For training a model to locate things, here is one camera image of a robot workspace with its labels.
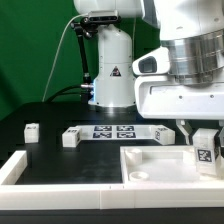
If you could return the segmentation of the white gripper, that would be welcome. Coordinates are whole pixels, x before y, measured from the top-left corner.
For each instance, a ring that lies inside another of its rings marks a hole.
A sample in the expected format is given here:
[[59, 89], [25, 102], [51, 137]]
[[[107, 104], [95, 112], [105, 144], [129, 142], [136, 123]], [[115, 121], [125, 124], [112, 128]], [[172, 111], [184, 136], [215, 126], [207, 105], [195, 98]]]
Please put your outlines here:
[[221, 156], [224, 157], [224, 82], [184, 86], [166, 75], [140, 76], [135, 82], [139, 114], [145, 119], [177, 119], [176, 126], [190, 144], [187, 119], [219, 121]]

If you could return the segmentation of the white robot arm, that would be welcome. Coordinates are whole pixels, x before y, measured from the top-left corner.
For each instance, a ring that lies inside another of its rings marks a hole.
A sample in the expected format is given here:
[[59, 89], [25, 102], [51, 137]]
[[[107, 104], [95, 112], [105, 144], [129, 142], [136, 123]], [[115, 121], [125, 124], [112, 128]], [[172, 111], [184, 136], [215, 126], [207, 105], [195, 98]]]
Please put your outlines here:
[[111, 10], [140, 17], [150, 47], [132, 64], [146, 119], [216, 120], [224, 130], [224, 0], [73, 0], [95, 19]]

